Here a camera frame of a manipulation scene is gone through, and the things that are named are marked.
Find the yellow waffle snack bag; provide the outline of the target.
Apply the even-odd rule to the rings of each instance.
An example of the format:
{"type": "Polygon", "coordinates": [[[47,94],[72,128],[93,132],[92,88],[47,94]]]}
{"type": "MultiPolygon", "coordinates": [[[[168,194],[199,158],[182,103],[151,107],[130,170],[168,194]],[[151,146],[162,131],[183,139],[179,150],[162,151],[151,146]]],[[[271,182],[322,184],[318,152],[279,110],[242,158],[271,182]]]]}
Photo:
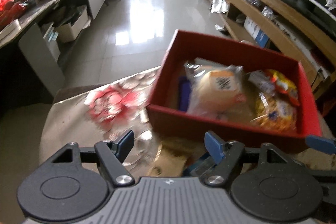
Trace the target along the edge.
{"type": "Polygon", "coordinates": [[[255,104],[256,118],[252,123],[277,132],[296,129],[297,109],[290,103],[266,93],[259,93],[255,104]]]}

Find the round bread bun packet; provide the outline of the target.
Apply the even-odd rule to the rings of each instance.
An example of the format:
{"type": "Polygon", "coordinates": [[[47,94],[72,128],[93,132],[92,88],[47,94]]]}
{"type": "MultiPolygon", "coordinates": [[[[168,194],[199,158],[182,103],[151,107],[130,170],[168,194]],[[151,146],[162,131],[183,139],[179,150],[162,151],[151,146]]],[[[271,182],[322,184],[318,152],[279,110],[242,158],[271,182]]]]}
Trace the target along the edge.
{"type": "Polygon", "coordinates": [[[193,63],[185,64],[191,84],[187,113],[207,118],[217,118],[226,111],[247,101],[243,90],[243,67],[206,69],[193,63]]]}

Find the dark blue wafer packet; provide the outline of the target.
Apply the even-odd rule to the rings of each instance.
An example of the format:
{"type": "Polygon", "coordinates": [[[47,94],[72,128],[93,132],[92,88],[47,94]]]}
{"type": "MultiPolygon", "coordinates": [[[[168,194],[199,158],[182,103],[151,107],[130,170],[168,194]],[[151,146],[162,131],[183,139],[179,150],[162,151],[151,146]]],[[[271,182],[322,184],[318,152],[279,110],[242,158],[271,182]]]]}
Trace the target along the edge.
{"type": "Polygon", "coordinates": [[[186,76],[181,76],[178,80],[178,110],[187,112],[191,94],[191,84],[186,76]]]}

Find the red yellow snack packet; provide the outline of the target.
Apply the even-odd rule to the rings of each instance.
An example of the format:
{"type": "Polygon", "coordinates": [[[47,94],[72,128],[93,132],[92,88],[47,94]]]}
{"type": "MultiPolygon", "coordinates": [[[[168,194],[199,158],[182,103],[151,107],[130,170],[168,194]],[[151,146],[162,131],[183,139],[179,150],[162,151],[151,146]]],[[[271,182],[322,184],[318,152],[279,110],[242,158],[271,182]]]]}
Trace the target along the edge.
{"type": "Polygon", "coordinates": [[[270,78],[270,81],[274,85],[276,92],[284,100],[287,100],[292,106],[300,106],[298,100],[298,91],[294,82],[276,70],[267,69],[264,72],[270,78]]]}

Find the white Kaprons packet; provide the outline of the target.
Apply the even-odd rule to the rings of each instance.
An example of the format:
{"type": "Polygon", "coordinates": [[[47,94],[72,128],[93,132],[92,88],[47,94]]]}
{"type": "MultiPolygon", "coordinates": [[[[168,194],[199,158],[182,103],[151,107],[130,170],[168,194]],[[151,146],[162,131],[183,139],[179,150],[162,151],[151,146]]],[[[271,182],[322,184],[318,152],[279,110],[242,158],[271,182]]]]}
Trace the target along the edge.
{"type": "Polygon", "coordinates": [[[274,96],[276,94],[274,83],[272,83],[270,77],[267,76],[263,71],[251,72],[249,74],[248,81],[254,84],[263,93],[266,93],[270,96],[274,96]]]}

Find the long silver white packet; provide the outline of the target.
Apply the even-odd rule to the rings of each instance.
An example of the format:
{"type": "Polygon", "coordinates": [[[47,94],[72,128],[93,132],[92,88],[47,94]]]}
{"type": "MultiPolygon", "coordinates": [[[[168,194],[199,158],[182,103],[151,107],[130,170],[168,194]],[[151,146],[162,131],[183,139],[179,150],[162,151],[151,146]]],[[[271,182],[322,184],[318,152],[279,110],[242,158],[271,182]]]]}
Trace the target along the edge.
{"type": "Polygon", "coordinates": [[[194,59],[194,64],[198,65],[198,66],[206,67],[206,69],[212,69],[212,68],[215,68],[215,69],[230,69],[230,70],[235,70],[236,69],[236,66],[234,66],[234,65],[223,65],[223,64],[220,64],[220,63],[216,63],[214,61],[201,59],[199,57],[194,59]]]}

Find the red cardboard box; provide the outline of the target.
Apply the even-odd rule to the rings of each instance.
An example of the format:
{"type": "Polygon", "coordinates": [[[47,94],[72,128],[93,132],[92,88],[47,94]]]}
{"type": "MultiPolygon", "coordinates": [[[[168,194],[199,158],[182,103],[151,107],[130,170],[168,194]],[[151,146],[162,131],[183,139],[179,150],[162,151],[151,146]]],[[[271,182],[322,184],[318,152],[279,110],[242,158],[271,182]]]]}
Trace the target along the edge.
{"type": "Polygon", "coordinates": [[[176,30],[146,110],[154,131],[194,141],[224,140],[286,152],[322,136],[301,63],[231,39],[176,30]]]}

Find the white storage box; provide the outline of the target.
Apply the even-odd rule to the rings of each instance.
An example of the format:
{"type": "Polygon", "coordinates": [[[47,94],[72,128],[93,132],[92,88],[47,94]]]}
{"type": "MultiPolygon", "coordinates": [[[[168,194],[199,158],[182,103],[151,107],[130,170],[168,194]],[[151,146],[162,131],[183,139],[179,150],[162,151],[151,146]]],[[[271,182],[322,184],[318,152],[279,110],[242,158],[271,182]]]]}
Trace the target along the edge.
{"type": "Polygon", "coordinates": [[[61,43],[74,41],[90,23],[91,19],[88,16],[87,7],[85,5],[77,7],[75,14],[69,20],[55,28],[55,31],[59,34],[58,41],[61,43]]]}

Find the wooden TV cabinet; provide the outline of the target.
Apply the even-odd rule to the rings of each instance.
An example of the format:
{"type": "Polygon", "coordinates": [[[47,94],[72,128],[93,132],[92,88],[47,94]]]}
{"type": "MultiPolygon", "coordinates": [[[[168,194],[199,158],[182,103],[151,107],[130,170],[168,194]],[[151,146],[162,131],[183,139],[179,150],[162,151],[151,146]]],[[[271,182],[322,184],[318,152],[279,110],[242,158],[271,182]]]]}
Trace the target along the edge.
{"type": "Polygon", "coordinates": [[[228,11],[224,25],[236,40],[256,36],[238,23],[243,14],[255,28],[268,36],[267,47],[300,61],[315,99],[335,84],[335,40],[306,16],[283,0],[225,0],[228,11]]]}

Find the dark long side table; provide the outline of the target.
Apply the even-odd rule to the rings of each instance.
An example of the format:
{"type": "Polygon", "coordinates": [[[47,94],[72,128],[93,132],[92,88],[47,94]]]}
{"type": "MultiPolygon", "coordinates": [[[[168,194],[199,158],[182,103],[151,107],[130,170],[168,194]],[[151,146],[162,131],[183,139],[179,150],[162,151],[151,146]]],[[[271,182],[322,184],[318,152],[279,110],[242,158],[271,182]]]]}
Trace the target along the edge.
{"type": "Polygon", "coordinates": [[[14,95],[28,92],[28,103],[52,99],[63,87],[65,77],[43,39],[41,25],[62,7],[87,7],[88,0],[50,0],[34,7],[19,19],[21,29],[1,42],[1,91],[14,95]]]}

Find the red plastic bag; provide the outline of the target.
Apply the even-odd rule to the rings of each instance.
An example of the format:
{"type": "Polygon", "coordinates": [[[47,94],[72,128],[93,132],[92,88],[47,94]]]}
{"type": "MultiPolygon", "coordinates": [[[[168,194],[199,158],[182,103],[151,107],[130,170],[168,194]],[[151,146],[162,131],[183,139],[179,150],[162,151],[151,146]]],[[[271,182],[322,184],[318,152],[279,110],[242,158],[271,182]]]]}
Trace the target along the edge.
{"type": "Polygon", "coordinates": [[[25,0],[1,0],[1,30],[26,12],[27,5],[23,1],[25,0]]]}

